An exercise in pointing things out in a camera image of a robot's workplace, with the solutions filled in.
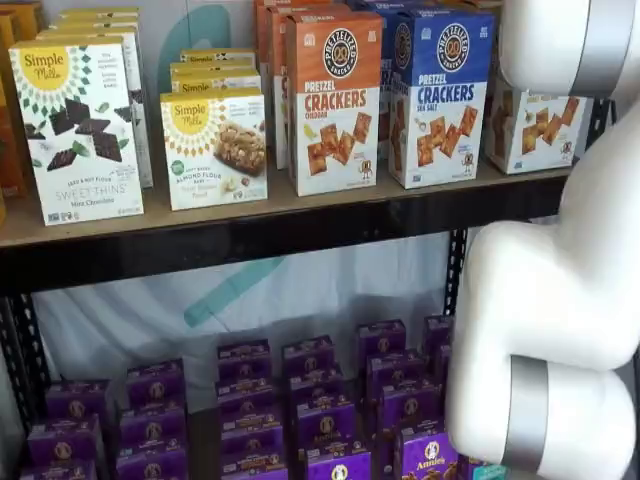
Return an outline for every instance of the almond flour bar box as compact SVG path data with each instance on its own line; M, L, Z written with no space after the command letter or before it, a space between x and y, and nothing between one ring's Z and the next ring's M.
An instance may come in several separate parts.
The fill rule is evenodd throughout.
M267 198L259 90L164 94L160 100L173 210Z
M122 39L20 42L9 52L22 118L38 134L29 150L45 225L142 214Z
M289 17L289 174L299 196L376 184L381 34L371 12Z
M476 177L493 42L489 13L399 13L389 171L405 188Z

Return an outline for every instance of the orange cracker box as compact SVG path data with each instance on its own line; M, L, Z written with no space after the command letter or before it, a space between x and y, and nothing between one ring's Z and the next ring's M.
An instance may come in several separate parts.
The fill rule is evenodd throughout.
M275 137L274 150L278 170L287 168L287 48L285 42L287 16L313 10L314 15L349 12L344 3L334 5L304 5L301 7L269 7L267 10L267 24L269 36L269 83L273 101L272 133Z
M287 21L289 173L299 196L376 183L382 17Z

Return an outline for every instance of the purple box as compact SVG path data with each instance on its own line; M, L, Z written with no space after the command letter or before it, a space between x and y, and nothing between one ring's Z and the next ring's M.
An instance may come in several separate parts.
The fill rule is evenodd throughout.
M306 480L360 480L371 477L371 452L352 439L307 450Z
M83 419L48 420L34 425L27 438L34 465L65 460L93 460L104 466L104 446L98 415Z
M132 445L162 437L187 438L185 406L182 400L149 403L125 410L120 418L120 441Z
M289 394L292 405L305 400L319 398L333 393L341 393L344 375L337 363L330 368L314 370L304 375L289 378Z
M405 349L407 331L401 320L390 320L358 327L358 370L367 368L367 357Z
M20 480L97 480L96 466L91 460L71 460L51 467L26 468Z
M116 469L120 480L188 477L185 441L182 438L165 437L123 448Z
M315 398L297 405L298 447L344 441L356 433L356 407L344 394Z
M283 443L279 406L260 408L250 413L222 414L220 425L222 454L278 447Z
M271 349L267 340L218 347L220 380L271 376Z
M458 453L441 421L427 420L399 430L394 456L397 478L457 478Z
M278 390L271 378L244 378L216 382L218 408L221 413L249 413L273 405Z
M282 349L282 371L286 376L327 368L334 363L333 342L328 335L293 343Z
M491 465L475 458L460 455L458 460L459 480L505 480L506 478L507 467Z
M222 455L221 480L287 480L285 453L282 447L271 447Z
M182 359L130 368L127 372L127 392L131 408L165 399L185 398Z

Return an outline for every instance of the cracker box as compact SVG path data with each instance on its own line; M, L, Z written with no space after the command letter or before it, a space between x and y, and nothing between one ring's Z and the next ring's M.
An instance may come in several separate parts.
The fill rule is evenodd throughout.
M361 439L335 442L307 450L306 480L372 478L371 452Z
M279 406L222 414L220 425L220 452L223 454L283 444L283 420Z
M131 407L165 399L185 398L182 359L169 360L147 367L130 368L127 372L127 393Z
M292 343L282 348L282 371L299 375L335 363L333 342L329 335Z
M148 403L125 410L120 417L120 441L133 445L162 437L187 437L185 404L182 400Z
M343 3L303 5L299 7L269 7L267 9L268 30L268 62L269 83L272 94L273 112L272 134L274 137L274 150L276 166L278 170L289 165L288 140L288 76L287 76L287 16L293 13L313 11L315 15L349 11L349 7Z
M288 480L282 447L261 448L220 457L221 480Z
M458 478L458 453L442 422L428 420L401 429L396 435L394 462L396 478Z
M365 371L367 357L404 351L407 331L402 320L389 320L361 325L356 332L358 370Z
M20 42L9 52L45 224L142 214L122 39Z
M55 466L26 468L20 480L97 480L93 461L71 460Z
M491 465L487 462L460 455L458 480L506 480L507 467Z
M504 173L570 167L587 101L537 95L496 80L485 150Z
M131 124L134 131L138 166L140 168L140 183L143 188L153 186L151 174L151 149L149 147L148 105L147 94L142 81L142 67L140 63L140 49L138 35L135 27L76 27L64 26L57 29L45 30L38 34L38 39L55 40L64 37L120 37L122 38L122 51L124 53L124 65L127 72L127 86L131 100ZM106 109L106 103L101 103L100 109Z
M180 52L180 61L182 62L211 63L238 58L249 59L251 68L256 68L256 54L250 48L184 49Z
M220 380L271 376L271 348L267 340L240 342L218 347Z
M375 185L381 33L372 12L289 17L289 174L299 196Z
M165 437L122 448L116 462L116 470L120 480L188 478L185 440Z
M221 413L248 413L276 402L278 390L271 378L243 378L216 383Z
M330 368L289 377L289 394L292 405L298 405L309 398L319 398L332 393L340 393L344 386L342 369L337 363Z
M475 178L493 16L425 8L399 13L389 28L389 171L405 188Z
M99 471L104 466L104 446L97 415L79 420L47 420L34 425L27 443L36 466L66 460L93 460Z

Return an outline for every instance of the shelf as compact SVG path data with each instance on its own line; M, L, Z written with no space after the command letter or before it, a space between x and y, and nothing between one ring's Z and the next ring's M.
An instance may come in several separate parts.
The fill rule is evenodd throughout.
M171 212L166 184L145 214L44 227L35 195L7 200L0 294L25 293L527 219L557 211L567 170L507 177L481 163L476 180L376 187L298 198L269 172L269 200Z

